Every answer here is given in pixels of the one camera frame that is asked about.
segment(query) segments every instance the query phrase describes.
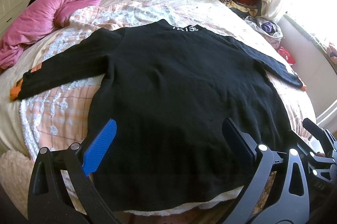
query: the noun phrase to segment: orange cuff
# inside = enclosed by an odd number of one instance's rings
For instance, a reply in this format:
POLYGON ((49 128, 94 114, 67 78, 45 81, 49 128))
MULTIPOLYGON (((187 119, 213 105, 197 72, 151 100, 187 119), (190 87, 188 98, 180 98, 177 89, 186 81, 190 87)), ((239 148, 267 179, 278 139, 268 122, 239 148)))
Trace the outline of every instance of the orange cuff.
POLYGON ((14 88, 12 88, 10 90, 10 100, 11 101, 14 101, 17 96, 19 95, 19 92, 21 91, 21 85, 22 85, 22 82, 23 82, 23 78, 20 79, 19 81, 17 81, 15 84, 14 84, 14 88))

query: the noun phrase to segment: orange patch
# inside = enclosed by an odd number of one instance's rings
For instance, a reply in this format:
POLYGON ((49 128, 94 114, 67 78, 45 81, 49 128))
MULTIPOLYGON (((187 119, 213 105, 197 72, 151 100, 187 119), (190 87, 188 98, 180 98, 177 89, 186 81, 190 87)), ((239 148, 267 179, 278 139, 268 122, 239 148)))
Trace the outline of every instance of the orange patch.
POLYGON ((42 67, 42 63, 39 63, 39 64, 37 64, 35 67, 33 67, 33 68, 30 70, 30 72, 31 72, 31 73, 32 73, 32 72, 35 72, 35 71, 41 69, 41 67, 42 67))
POLYGON ((17 96, 19 95, 19 92, 21 91, 22 82, 23 82, 23 78, 20 79, 19 81, 17 81, 14 84, 14 88, 12 88, 10 90, 10 100, 11 101, 14 101, 17 98, 17 96))

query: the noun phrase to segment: beige bed sheet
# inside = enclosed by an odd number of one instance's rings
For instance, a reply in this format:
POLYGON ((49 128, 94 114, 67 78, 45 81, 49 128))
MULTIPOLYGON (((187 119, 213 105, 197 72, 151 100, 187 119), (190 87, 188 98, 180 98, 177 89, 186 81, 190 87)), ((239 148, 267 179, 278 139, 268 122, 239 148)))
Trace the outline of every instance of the beige bed sheet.
MULTIPOLYGON (((8 149, 14 149, 34 159, 38 149, 49 143, 46 138, 40 139, 41 131, 43 131, 43 135, 51 139, 51 145, 47 146, 53 149, 66 148, 74 140, 80 141, 85 137, 90 101, 99 87, 101 77, 69 84, 64 87, 64 90, 61 88, 59 90, 54 89, 49 93, 44 92, 21 103, 9 101, 9 90, 22 77, 24 72, 36 66, 42 60, 79 43, 100 27, 115 30, 125 26, 148 24, 162 18, 165 18, 174 26, 199 24, 218 34, 235 37, 239 41, 282 62, 289 72, 293 72, 286 61, 265 39, 218 0, 102 0, 100 6, 102 8, 89 7, 76 11, 70 18, 69 27, 46 36, 27 49, 14 67, 0 75, 0 154, 8 149), (87 99, 83 103, 77 100, 70 102, 67 96, 72 92, 78 92, 79 94, 86 92, 87 99), (62 93, 65 98, 57 101, 57 107, 55 107, 55 103, 53 106, 50 103, 45 105, 46 100, 55 99, 55 95, 58 93, 62 93), (67 107, 62 108, 63 103, 67 103, 67 107), (78 112, 78 109, 81 112, 81 126, 76 126, 78 118, 72 117, 74 112, 78 112), (56 114, 54 117, 57 120, 56 122, 60 123, 61 120, 61 123, 67 124, 71 129, 67 130, 67 126, 51 125, 49 120, 52 112, 54 115, 55 112, 58 112, 58 115, 56 114), (53 138, 56 139, 59 133, 66 136, 64 142, 53 145, 53 138)), ((308 117, 312 121, 316 121, 309 97, 305 92, 289 86, 271 75, 268 76, 284 103, 292 129, 298 135, 307 139, 309 133, 302 127, 302 120, 308 117)), ((202 204, 201 206, 205 208, 213 206, 218 201, 235 198, 239 191, 240 188, 237 188, 221 194, 210 200, 208 204, 202 204)), ((168 215, 186 211, 197 205, 200 204, 183 204, 177 208, 161 212, 133 213, 168 215)))

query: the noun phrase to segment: yellow cloth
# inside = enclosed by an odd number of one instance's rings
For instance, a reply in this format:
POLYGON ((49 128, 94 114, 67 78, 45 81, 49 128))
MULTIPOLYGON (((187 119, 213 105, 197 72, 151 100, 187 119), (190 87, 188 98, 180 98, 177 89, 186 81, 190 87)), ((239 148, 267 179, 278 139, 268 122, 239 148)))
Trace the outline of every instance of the yellow cloth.
POLYGON ((246 7, 242 7, 240 5, 237 5, 234 1, 231 1, 230 3, 226 3, 226 6, 228 8, 236 8, 236 9, 238 9, 238 10, 244 12, 244 13, 249 12, 249 14, 253 17, 257 15, 257 9, 249 9, 249 8, 246 8, 246 7))

